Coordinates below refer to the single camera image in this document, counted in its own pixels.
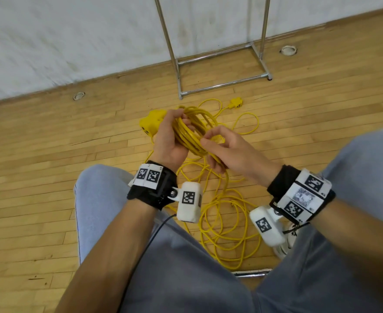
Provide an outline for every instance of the black cable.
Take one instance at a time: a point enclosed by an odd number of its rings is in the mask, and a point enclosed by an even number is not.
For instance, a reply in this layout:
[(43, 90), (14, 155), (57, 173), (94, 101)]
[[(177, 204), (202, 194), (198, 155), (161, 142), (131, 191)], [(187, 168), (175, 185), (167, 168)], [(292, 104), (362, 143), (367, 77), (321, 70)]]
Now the black cable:
[(303, 225), (295, 226), (295, 227), (292, 228), (291, 230), (283, 231), (283, 234), (288, 234), (288, 233), (291, 233), (291, 232), (295, 232), (295, 231), (297, 231), (299, 228), (302, 228), (303, 226), (306, 226), (306, 225), (309, 225), (309, 224), (310, 224), (310, 223), (304, 223)]
[(127, 292), (127, 288), (129, 287), (129, 284), (130, 284), (130, 281), (132, 279), (132, 276), (133, 274), (135, 273), (135, 270), (136, 268), (138, 267), (138, 264), (139, 262), (141, 261), (143, 255), (145, 254), (145, 252), (147, 251), (148, 247), (151, 245), (152, 241), (154, 240), (155, 236), (157, 236), (158, 232), (160, 231), (160, 229), (170, 220), (172, 219), (174, 216), (177, 216), (177, 214), (173, 214), (173, 215), (170, 215), (169, 217), (167, 217), (163, 222), (162, 224), (157, 228), (157, 230), (155, 231), (154, 235), (151, 237), (151, 239), (149, 240), (148, 242), (148, 245), (145, 247), (145, 249), (143, 250), (141, 256), (139, 257), (138, 261), (136, 262), (136, 265), (133, 267), (132, 271), (130, 272), (130, 275), (129, 275), (129, 278), (127, 279), (127, 282), (126, 282), (126, 287), (125, 287), (125, 290), (123, 291), (123, 294), (122, 294), (122, 298), (120, 299), (120, 304), (119, 304), (119, 307), (117, 308), (117, 311), (116, 313), (119, 313), (120, 309), (122, 308), (122, 304), (123, 304), (123, 301), (125, 300), (125, 297), (126, 297), (126, 292)]

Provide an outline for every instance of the thigh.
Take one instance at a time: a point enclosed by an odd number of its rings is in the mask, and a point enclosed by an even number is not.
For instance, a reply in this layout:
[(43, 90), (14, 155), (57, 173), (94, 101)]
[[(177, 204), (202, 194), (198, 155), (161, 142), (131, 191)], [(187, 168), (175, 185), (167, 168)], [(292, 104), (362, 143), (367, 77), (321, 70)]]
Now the thigh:
[[(355, 138), (323, 171), (339, 199), (383, 221), (383, 130)], [(257, 292), (266, 305), (294, 312), (383, 312), (332, 245), (312, 226)]]
[[(81, 173), (75, 186), (81, 261), (126, 203), (132, 178), (126, 171), (103, 165)], [(154, 229), (167, 216), (158, 213)], [(123, 312), (254, 310), (245, 286), (173, 220), (158, 232), (139, 263), (122, 306)]]

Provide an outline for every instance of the wrist strap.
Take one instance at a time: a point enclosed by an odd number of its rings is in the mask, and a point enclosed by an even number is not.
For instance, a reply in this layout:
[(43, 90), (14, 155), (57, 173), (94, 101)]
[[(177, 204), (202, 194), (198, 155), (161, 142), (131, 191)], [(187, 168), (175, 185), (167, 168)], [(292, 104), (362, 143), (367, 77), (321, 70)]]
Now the wrist strap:
[(127, 199), (138, 199), (162, 210), (174, 201), (168, 198), (173, 187), (177, 188), (177, 175), (169, 168), (151, 160), (143, 163), (136, 172)]
[(286, 165), (267, 191), (274, 197), (270, 206), (296, 225), (308, 223), (336, 196), (330, 181)]

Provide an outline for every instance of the hand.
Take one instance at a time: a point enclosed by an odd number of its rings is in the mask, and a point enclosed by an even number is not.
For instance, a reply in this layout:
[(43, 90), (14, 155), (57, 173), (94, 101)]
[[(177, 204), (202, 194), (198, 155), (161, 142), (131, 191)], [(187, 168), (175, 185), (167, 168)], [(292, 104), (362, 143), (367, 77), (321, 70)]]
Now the hand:
[(154, 152), (150, 157), (150, 160), (160, 163), (174, 172), (177, 172), (189, 154), (189, 150), (175, 140), (173, 121), (179, 117), (183, 119), (189, 129), (194, 131), (190, 120), (184, 114), (184, 109), (168, 110), (155, 135)]
[[(221, 135), (225, 142), (217, 144), (210, 138)], [(281, 170), (281, 165), (264, 157), (251, 146), (241, 135), (225, 126), (216, 126), (200, 139), (202, 147), (209, 153), (219, 157), (226, 168), (230, 168), (246, 178), (255, 180), (258, 184), (268, 187)], [(225, 173), (225, 168), (212, 156), (207, 160), (210, 167), (218, 173)]]

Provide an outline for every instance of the knee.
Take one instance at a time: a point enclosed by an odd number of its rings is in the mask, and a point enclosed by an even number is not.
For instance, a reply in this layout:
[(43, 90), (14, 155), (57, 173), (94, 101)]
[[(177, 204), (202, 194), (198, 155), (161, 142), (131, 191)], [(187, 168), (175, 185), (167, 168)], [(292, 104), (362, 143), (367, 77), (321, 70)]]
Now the knee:
[(133, 175), (129, 172), (116, 167), (96, 164), (83, 170), (75, 184), (76, 188), (94, 185), (103, 185), (109, 182), (123, 181), (129, 183)]

